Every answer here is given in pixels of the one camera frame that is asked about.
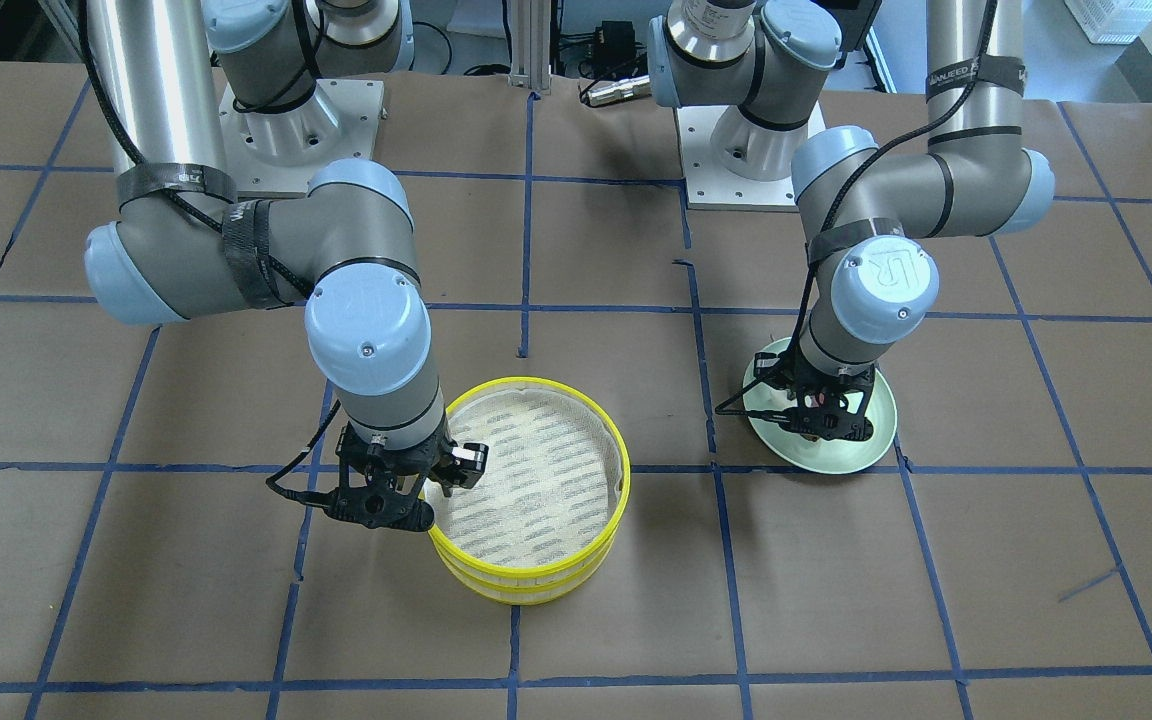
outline cable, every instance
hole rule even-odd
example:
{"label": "cable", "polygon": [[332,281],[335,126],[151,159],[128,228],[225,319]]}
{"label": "cable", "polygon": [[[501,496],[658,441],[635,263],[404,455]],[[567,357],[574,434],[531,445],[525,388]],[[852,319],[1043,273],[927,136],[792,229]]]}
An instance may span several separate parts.
{"label": "cable", "polygon": [[589,91],[594,90],[594,85],[598,85],[598,83],[604,82],[605,79],[616,78],[616,74],[624,68],[636,68],[637,65],[643,63],[646,58],[649,56],[644,53],[635,56],[632,60],[626,60],[621,65],[613,65],[613,67],[602,70],[602,74],[600,74],[599,77],[596,77],[593,82],[590,82],[589,85],[581,89],[579,93],[576,94],[576,99],[581,101],[581,105],[585,105],[586,108],[589,108]]}
{"label": "cable", "polygon": [[[444,41],[445,41],[445,44],[447,44],[447,65],[444,65],[442,71],[440,71],[438,74],[440,74],[440,76],[445,76],[445,74],[447,74],[447,70],[452,69],[452,38],[447,37],[447,33],[444,32],[442,28],[435,26],[435,24],[426,23],[425,20],[416,20],[416,22],[412,23],[412,26],[427,26],[430,29],[433,29],[434,32],[437,32],[437,33],[439,33],[440,36],[444,37]],[[412,65],[415,65],[415,63],[416,63],[416,59],[412,58]]]}
{"label": "cable", "polygon": [[[984,14],[983,17],[980,18],[980,35],[977,41],[977,51],[975,52],[975,61],[977,61],[977,67],[980,67],[980,60],[984,58],[984,53],[986,53],[986,48],[990,45],[990,37],[993,33],[993,18],[995,18],[996,10],[998,10],[998,0],[986,0],[986,6],[984,6]],[[925,132],[932,132],[933,129],[937,129],[938,127],[941,127],[942,124],[948,122],[950,118],[954,118],[954,114],[957,113],[957,111],[963,108],[963,105],[968,100],[968,97],[972,94],[975,85],[977,85],[977,78],[973,76],[963,86],[963,94],[960,94],[958,99],[954,103],[954,105],[952,105],[950,108],[947,109],[940,118],[932,120],[931,123],[927,123],[924,127],[914,129],[914,131],[905,132],[905,135],[901,135],[900,137],[893,138],[893,141],[884,143],[881,147],[874,151],[872,156],[870,156],[867,159],[865,159],[864,162],[861,164],[861,167],[852,170],[850,176],[847,176],[844,183],[842,183],[842,185],[838,188],[838,195],[833,197],[833,202],[829,205],[829,211],[826,214],[826,218],[824,218],[820,232],[828,232],[829,229],[833,229],[833,223],[835,223],[835,221],[838,220],[838,210],[841,209],[842,200],[846,199],[847,192],[849,192],[851,190],[851,187],[856,184],[856,181],[861,179],[861,174],[864,174],[865,170],[867,170],[870,167],[873,167],[873,164],[878,161],[879,158],[886,156],[887,152],[893,150],[893,147],[895,147],[896,145],[901,145],[901,143],[904,142],[914,141],[915,137],[925,135]],[[753,389],[755,386],[758,386],[759,382],[765,382],[773,374],[781,372],[785,365],[787,363],[790,363],[795,351],[797,350],[797,346],[799,346],[801,334],[803,334],[803,324],[805,320],[805,316],[808,313],[808,302],[810,297],[812,297],[812,288],[814,286],[814,273],[817,273],[817,268],[812,265],[808,265],[808,276],[806,281],[803,283],[803,300],[799,303],[799,316],[797,316],[797,319],[794,323],[794,333],[791,333],[790,335],[790,343],[788,343],[788,346],[785,348],[785,353],[782,353],[780,357],[776,357],[776,363],[768,365],[767,369],[764,369],[763,372],[756,376],[756,378],[749,384],[746,384],[745,387],[742,387],[740,391],[737,391],[736,395],[733,395],[730,397],[727,397],[727,400],[719,402],[719,404],[714,407],[715,415],[750,416],[751,414],[749,410],[728,410],[727,407],[732,406],[733,402],[736,402],[741,397],[744,397],[746,393]]]}
{"label": "cable", "polygon": [[326,36],[328,36],[328,21],[326,20],[326,14],[321,8],[319,8],[319,36],[314,37],[314,46],[311,47],[310,54],[306,55],[304,50],[301,51],[301,69],[296,70],[296,74],[293,74],[291,79],[287,81],[282,88],[279,88],[274,94],[271,94],[270,99],[264,103],[247,105],[247,103],[240,103],[238,98],[234,97],[234,101],[230,103],[234,111],[238,114],[247,114],[265,113],[265,111],[275,108],[274,101],[278,101],[279,97],[282,97],[285,92],[291,90],[293,86],[296,86],[296,83],[301,82],[302,77],[305,77],[305,73],[310,73],[311,77],[314,76],[314,74],[310,70],[310,61],[308,61],[308,59],[319,54],[319,47],[323,47],[323,38]]}
{"label": "cable", "polygon": [[[100,69],[96,67],[96,59],[92,56],[91,38],[88,37],[88,0],[78,2],[78,51],[82,54],[83,67],[88,68],[88,78],[92,83],[92,94],[96,96],[96,104],[100,105],[100,112],[105,115],[105,123],[108,124],[109,131],[113,132],[114,141],[123,149],[128,158],[132,160],[132,164],[145,164],[145,156],[142,154],[136,143],[132,142],[132,136],[129,136],[127,128],[123,127],[123,120],[119,119],[118,113],[114,111],[114,105],[109,101],[109,92],[105,90],[105,82],[100,77]],[[172,190],[165,190],[164,192],[173,205],[184,211],[189,217],[198,220],[200,223],[205,223],[212,232],[220,232],[219,220],[185,202],[183,197],[180,197],[179,192]]]}
{"label": "cable", "polygon": [[297,491],[294,491],[294,488],[280,487],[278,480],[282,480],[286,475],[290,473],[291,470],[296,469],[296,465],[300,465],[301,462],[305,460],[308,455],[310,455],[310,452],[314,450],[314,446],[320,441],[320,439],[323,439],[323,433],[328,432],[328,425],[332,424],[332,420],[335,418],[335,414],[338,414],[338,410],[340,410],[339,400],[335,401],[334,404],[332,404],[332,410],[328,410],[328,416],[326,416],[326,418],[323,419],[323,423],[319,425],[319,429],[317,430],[317,432],[314,432],[314,437],[310,438],[310,442],[305,444],[305,448],[303,448],[301,454],[297,455],[296,458],[293,460],[291,462],[288,462],[287,465],[283,465],[282,469],[279,469],[279,471],[271,475],[268,478],[265,478],[265,487],[268,487],[271,488],[271,491],[276,492],[280,497],[288,498],[288,500],[296,500],[296,495],[300,495],[300,493]]}

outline black velcro strap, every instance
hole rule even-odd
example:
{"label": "black velcro strap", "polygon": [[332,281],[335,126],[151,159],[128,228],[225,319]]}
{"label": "black velcro strap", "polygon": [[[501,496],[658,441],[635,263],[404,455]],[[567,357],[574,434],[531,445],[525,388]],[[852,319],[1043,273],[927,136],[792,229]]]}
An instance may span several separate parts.
{"label": "black velcro strap", "polygon": [[958,63],[946,65],[927,76],[927,99],[941,94],[946,90],[962,88],[972,81],[988,82],[990,85],[1007,88],[1015,94],[1025,93],[1025,81],[1029,71],[1020,58],[1007,55],[984,55],[979,65],[977,59],[969,58]]}
{"label": "black velcro strap", "polygon": [[238,202],[225,211],[221,245],[229,274],[248,306],[288,306],[270,266],[270,200]]}
{"label": "black velcro strap", "polygon": [[890,218],[867,218],[856,220],[854,223],[839,225],[836,228],[817,234],[812,237],[812,242],[808,242],[808,266],[813,268],[836,251],[856,247],[879,234],[899,234],[904,237],[905,228]]}
{"label": "black velcro strap", "polygon": [[215,199],[234,202],[238,190],[223,172],[191,162],[144,162],[118,176],[118,205],[122,209],[151,192],[202,192]]}

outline floor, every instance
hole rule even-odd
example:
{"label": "floor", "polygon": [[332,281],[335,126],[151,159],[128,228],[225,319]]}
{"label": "floor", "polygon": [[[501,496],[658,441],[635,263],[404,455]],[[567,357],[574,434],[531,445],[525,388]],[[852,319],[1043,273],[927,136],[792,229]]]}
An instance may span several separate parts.
{"label": "floor", "polygon": [[[897,445],[826,478],[712,414],[790,331],[793,215],[684,210],[652,104],[387,85],[445,391],[532,374],[607,409],[616,547],[521,609],[429,538],[271,495],[329,400],[298,310],[111,320],[82,69],[0,65],[0,717],[1152,717],[1152,106],[1026,101],[1055,207],[925,243],[941,298],[882,357]],[[925,113],[823,106],[879,141]]]}

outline metal rod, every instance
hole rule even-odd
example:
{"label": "metal rod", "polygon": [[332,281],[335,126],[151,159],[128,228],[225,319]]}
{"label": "metal rod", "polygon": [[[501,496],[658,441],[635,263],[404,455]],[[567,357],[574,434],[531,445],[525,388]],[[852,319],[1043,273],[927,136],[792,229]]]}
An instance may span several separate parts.
{"label": "metal rod", "polygon": [[[128,135],[150,162],[225,169],[199,3],[92,0],[92,53]],[[114,145],[119,173],[132,167]]]}

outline green plate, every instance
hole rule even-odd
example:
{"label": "green plate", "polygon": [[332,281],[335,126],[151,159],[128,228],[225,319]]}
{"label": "green plate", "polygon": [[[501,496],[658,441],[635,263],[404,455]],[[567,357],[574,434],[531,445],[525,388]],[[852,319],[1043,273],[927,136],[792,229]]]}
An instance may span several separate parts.
{"label": "green plate", "polygon": [[[790,339],[783,338],[764,347],[763,351],[780,354],[788,344]],[[751,359],[745,369],[744,384],[750,384],[753,379],[755,362]],[[856,393],[855,397],[859,400],[859,393]],[[774,389],[765,382],[750,388],[744,400],[746,410],[785,410],[790,404],[787,392]],[[749,423],[753,425],[755,433],[764,445],[793,464],[813,473],[844,475],[858,473],[859,470],[882,460],[882,455],[887,454],[887,448],[896,438],[896,399],[892,396],[890,387],[887,386],[887,379],[882,378],[882,373],[874,372],[874,392],[869,399],[865,418],[874,424],[874,434],[864,442],[850,442],[844,439],[835,441],[820,439],[813,442],[797,433],[781,430],[775,423],[753,418],[750,418]]]}

